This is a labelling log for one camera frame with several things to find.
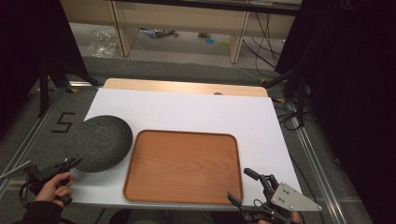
black cable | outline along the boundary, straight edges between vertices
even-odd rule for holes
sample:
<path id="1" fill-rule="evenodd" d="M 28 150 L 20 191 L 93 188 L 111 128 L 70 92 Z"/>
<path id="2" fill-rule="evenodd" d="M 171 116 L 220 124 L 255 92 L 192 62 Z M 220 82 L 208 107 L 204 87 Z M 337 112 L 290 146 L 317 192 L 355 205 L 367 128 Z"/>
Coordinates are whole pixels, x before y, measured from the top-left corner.
<path id="1" fill-rule="evenodd" d="M 270 216 L 277 217 L 277 218 L 279 218 L 280 220 L 283 220 L 283 219 L 284 219 L 279 213 L 277 213 L 276 211 L 274 211 L 273 209 L 271 209 L 270 207 L 268 207 L 265 203 L 263 203 L 263 202 L 260 201 L 259 199 L 255 199 L 255 200 L 253 201 L 253 204 L 254 204 L 254 206 L 255 206 L 256 208 L 262 210 L 263 212 L 265 212 L 266 214 L 268 214 L 268 215 L 270 215 Z"/>
<path id="2" fill-rule="evenodd" d="M 245 40 L 242 40 L 242 41 L 244 42 L 245 46 L 250 50 L 250 52 L 252 52 L 253 54 L 256 55 L 256 57 L 259 57 L 261 60 L 263 60 L 263 61 L 265 61 L 266 63 L 268 63 L 271 67 L 275 68 L 274 65 L 272 65 L 272 64 L 269 63 L 267 60 L 265 60 L 261 55 L 256 54 L 256 52 L 248 46 L 248 44 L 247 44 L 247 42 L 245 42 Z"/>
<path id="3" fill-rule="evenodd" d="M 280 119 L 280 118 L 282 118 L 282 117 L 285 117 L 285 116 L 290 116 L 290 115 L 294 115 L 295 113 L 294 112 L 292 112 L 292 113 L 289 113 L 289 114 L 283 114 L 283 115 L 278 115 L 277 117 Z"/>
<path id="4" fill-rule="evenodd" d="M 260 46 L 260 44 L 256 42 L 256 40 L 254 39 L 253 36 L 251 36 L 251 39 L 253 40 L 253 42 L 254 42 L 256 45 Z M 267 50 L 267 51 L 272 51 L 272 50 L 267 49 L 267 48 L 265 48 L 265 47 L 261 47 L 261 48 L 262 48 L 262 49 L 265 49 L 265 50 Z"/>
<path id="5" fill-rule="evenodd" d="M 273 58 L 275 66 L 276 66 L 277 65 L 277 58 L 276 58 L 276 56 L 274 54 L 274 50 L 272 48 L 271 39 L 270 39 L 270 26 L 269 26 L 269 24 L 270 24 L 269 23 L 270 22 L 270 14 L 267 13 L 267 23 L 266 23 L 266 26 L 265 26 L 265 31 L 262 28 L 262 23 L 260 21 L 259 14 L 257 12 L 256 12 L 256 18 L 257 18 L 257 21 L 258 21 L 258 23 L 260 25 L 260 28 L 262 29 L 263 38 L 265 38 L 265 40 L 266 40 L 266 42 L 268 44 L 268 47 L 270 48 L 271 56 Z"/>
<path id="6" fill-rule="evenodd" d="M 305 217 L 303 216 L 303 214 L 301 212 L 298 212 L 298 214 L 300 214 L 300 217 L 303 218 L 303 224 L 305 224 Z"/>
<path id="7" fill-rule="evenodd" d="M 296 166 L 297 170 L 299 171 L 299 173 L 300 173 L 301 177 L 303 178 L 306 186 L 308 187 L 308 190 L 311 193 L 312 198 L 314 199 L 314 202 L 318 203 L 317 197 L 316 197 L 314 191 L 312 190 L 311 186 L 309 185 L 308 180 L 307 180 L 306 176 L 304 175 L 303 171 L 301 170 L 300 166 L 297 164 L 296 160 L 291 156 L 291 154 L 290 154 L 290 158 L 291 158 L 291 161 Z M 319 215 L 320 215 L 320 219 L 321 219 L 322 223 L 326 223 L 324 221 L 324 216 L 323 216 L 323 213 L 321 211 L 319 212 Z"/>
<path id="8" fill-rule="evenodd" d="M 260 45 L 259 45 L 259 48 L 257 49 L 257 52 L 255 53 L 255 55 L 256 55 L 256 58 L 255 58 L 255 60 L 254 60 L 254 65 L 256 66 L 256 69 L 257 69 L 257 71 L 261 74 L 261 72 L 260 72 L 260 70 L 259 70 L 259 67 L 257 66 L 257 58 L 258 58 L 258 56 L 260 55 L 259 54 L 259 52 L 260 52 L 260 49 L 262 48 L 262 42 L 260 43 Z"/>
<path id="9" fill-rule="evenodd" d="M 285 117 L 284 119 L 282 119 L 279 123 L 282 123 L 282 122 L 283 122 L 283 126 L 284 126 L 287 130 L 289 130 L 289 131 L 296 131 L 296 130 L 298 130 L 298 129 L 300 128 L 300 125 L 299 125 L 298 127 L 296 127 L 296 128 L 290 128 L 290 127 L 288 127 L 288 126 L 286 125 L 286 122 L 287 122 L 289 119 L 292 119 L 292 118 L 294 118 L 294 117 L 296 117 L 296 116 L 297 116 L 297 113 L 293 112 L 293 113 L 291 113 L 290 115 L 288 115 L 287 117 Z"/>
<path id="10" fill-rule="evenodd" d="M 275 108 L 276 109 L 282 109 L 282 110 L 285 110 L 284 108 L 282 108 L 282 107 L 280 107 L 280 106 L 275 106 Z M 295 113 L 294 111 L 292 111 L 292 110 L 287 110 L 287 111 L 289 111 L 289 113 L 287 113 L 287 114 L 283 114 L 283 115 L 278 115 L 277 117 L 278 118 L 282 118 L 282 117 L 284 117 L 284 116 L 286 116 L 286 115 L 290 115 L 290 114 L 292 114 L 292 113 Z"/>
<path id="11" fill-rule="evenodd" d="M 294 113 L 293 110 L 288 109 L 287 107 L 285 107 L 285 106 L 286 106 L 286 102 L 287 102 L 287 100 L 284 100 L 283 102 L 279 102 L 279 103 L 277 103 L 277 104 L 274 106 L 274 108 L 283 109 L 283 110 L 288 111 L 288 112 L 290 112 L 290 113 Z"/>
<path id="12" fill-rule="evenodd" d="M 29 208 L 29 201 L 27 200 L 27 194 L 29 191 L 29 182 L 24 183 L 19 191 L 19 197 L 20 197 L 20 202 L 22 204 L 23 207 L 25 207 L 26 209 Z"/>

white table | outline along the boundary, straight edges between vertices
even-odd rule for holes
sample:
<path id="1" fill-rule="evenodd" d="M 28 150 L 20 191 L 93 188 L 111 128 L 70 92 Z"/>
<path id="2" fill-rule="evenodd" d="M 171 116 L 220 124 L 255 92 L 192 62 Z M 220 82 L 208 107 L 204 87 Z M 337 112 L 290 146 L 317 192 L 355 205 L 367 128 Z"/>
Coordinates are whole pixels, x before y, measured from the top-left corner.
<path id="1" fill-rule="evenodd" d="M 140 83 L 138 80 L 123 80 L 121 83 L 125 84 L 125 81 Z M 158 81 L 149 82 L 154 87 L 159 83 Z M 165 86 L 172 83 L 160 82 Z M 202 85 L 202 89 L 207 86 L 210 87 L 210 84 Z M 108 87 L 105 85 L 104 89 L 97 92 L 86 119 L 100 115 L 117 116 L 130 125 L 134 132 L 134 138 L 140 131 L 147 129 L 229 133 L 236 138 L 238 143 L 241 173 L 243 173 L 244 168 L 248 167 L 259 174 L 273 174 L 278 182 L 286 182 L 301 191 L 272 101 L 265 97 L 266 91 L 264 89 L 262 89 L 264 94 L 261 96 L 238 96 L 213 95 L 208 94 L 208 92 L 201 94 L 117 90 L 108 89 Z M 250 87 L 238 86 L 230 86 L 230 88 L 250 89 Z M 77 176 L 77 181 L 72 186 L 73 203 L 152 209 L 212 211 L 235 209 L 232 205 L 145 203 L 125 200 L 122 189 L 131 159 L 131 151 L 120 164 L 104 172 L 89 174 L 74 169 L 73 172 Z M 243 204 L 252 205 L 254 199 L 265 202 L 262 194 L 262 184 L 259 181 L 255 181 L 247 175 L 242 175 L 242 183 L 244 189 Z"/>

metal frame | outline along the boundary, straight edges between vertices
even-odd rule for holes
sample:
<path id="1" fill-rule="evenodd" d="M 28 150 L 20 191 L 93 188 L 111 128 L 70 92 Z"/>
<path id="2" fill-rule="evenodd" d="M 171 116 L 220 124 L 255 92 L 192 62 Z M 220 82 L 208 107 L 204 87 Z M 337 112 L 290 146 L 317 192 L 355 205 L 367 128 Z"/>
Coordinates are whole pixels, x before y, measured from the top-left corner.
<path id="1" fill-rule="evenodd" d="M 296 111 L 296 108 L 293 103 L 288 102 L 287 107 Z M 297 128 L 297 134 L 300 138 L 301 144 L 303 145 L 303 149 L 305 152 L 305 156 L 308 159 L 309 165 L 314 173 L 315 179 L 318 182 L 318 186 L 320 192 L 323 196 L 327 207 L 329 208 L 330 215 L 332 216 L 332 221 L 334 223 L 346 224 L 347 220 L 344 216 L 343 210 L 341 208 L 340 203 L 338 202 L 334 191 L 332 190 L 332 186 L 330 185 L 329 180 L 327 179 L 323 168 L 318 160 L 317 154 L 315 153 L 314 148 L 312 147 L 311 142 L 309 141 L 308 134 L 305 131 L 305 127 L 299 126 L 299 120 L 297 118 L 292 119 L 294 127 Z"/>
<path id="2" fill-rule="evenodd" d="M 314 13 L 316 11 L 300 10 L 299 5 L 293 4 L 275 4 L 274 6 L 265 6 L 250 3 L 231 2 L 231 1 L 210 1 L 210 0 L 116 0 L 115 2 L 130 2 L 142 4 L 154 4 L 176 7 L 202 7 L 223 9 L 232 11 L 248 11 L 260 13 L 272 13 L 279 15 L 296 16 L 300 13 Z"/>

wooden panel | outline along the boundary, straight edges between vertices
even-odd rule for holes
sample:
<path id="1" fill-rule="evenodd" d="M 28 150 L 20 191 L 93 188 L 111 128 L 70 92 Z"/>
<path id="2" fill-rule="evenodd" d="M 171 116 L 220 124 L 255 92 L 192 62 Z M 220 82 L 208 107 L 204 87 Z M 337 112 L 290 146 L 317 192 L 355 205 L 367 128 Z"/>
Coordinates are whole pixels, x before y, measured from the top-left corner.
<path id="1" fill-rule="evenodd" d="M 126 22 L 122 11 L 120 11 L 117 4 L 120 4 L 120 2 L 111 2 L 111 6 L 114 8 L 113 12 L 116 21 L 116 25 L 114 28 L 118 33 L 120 43 L 120 55 L 126 57 L 131 51 L 139 27 L 133 26 Z"/>
<path id="2" fill-rule="evenodd" d="M 124 78 L 109 78 L 105 82 L 104 88 L 135 91 L 170 91 L 201 94 L 221 93 L 222 95 L 268 97 L 267 90 L 263 87 Z"/>
<path id="3" fill-rule="evenodd" d="M 114 25 L 111 7 L 104 0 L 61 0 L 69 22 Z"/>
<path id="4" fill-rule="evenodd" d="M 262 37 L 262 29 L 265 31 L 267 24 L 267 14 L 258 13 L 260 23 L 257 20 L 256 13 L 250 13 L 247 22 L 247 27 L 245 29 L 245 36 L 259 36 Z M 286 39 L 288 37 L 291 26 L 294 22 L 294 16 L 284 16 L 284 15 L 270 15 L 270 21 L 268 24 L 270 37 L 273 39 Z"/>
<path id="5" fill-rule="evenodd" d="M 117 3 L 129 24 L 139 28 L 168 29 L 212 34 L 240 35 L 244 12 L 197 7 Z"/>
<path id="6" fill-rule="evenodd" d="M 241 50 L 241 46 L 243 43 L 242 41 L 244 38 L 244 32 L 248 25 L 249 14 L 250 14 L 249 12 L 244 12 L 242 16 L 242 20 L 239 25 L 239 29 L 240 29 L 239 35 L 229 35 L 228 37 L 228 41 L 230 43 L 229 49 L 230 49 L 231 63 L 238 62 L 239 52 Z"/>
<path id="7" fill-rule="evenodd" d="M 243 197 L 236 139 L 229 134 L 145 130 L 124 186 L 130 201 L 230 204 Z"/>

wooden tray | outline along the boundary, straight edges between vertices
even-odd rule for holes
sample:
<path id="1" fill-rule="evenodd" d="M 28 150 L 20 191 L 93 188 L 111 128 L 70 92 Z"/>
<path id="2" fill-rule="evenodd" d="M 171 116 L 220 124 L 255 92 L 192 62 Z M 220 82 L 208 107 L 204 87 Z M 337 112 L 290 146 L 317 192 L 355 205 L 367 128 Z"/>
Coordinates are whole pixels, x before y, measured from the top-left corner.
<path id="1" fill-rule="evenodd" d="M 138 134 L 123 194 L 129 201 L 230 204 L 243 198 L 236 139 L 221 133 Z"/>

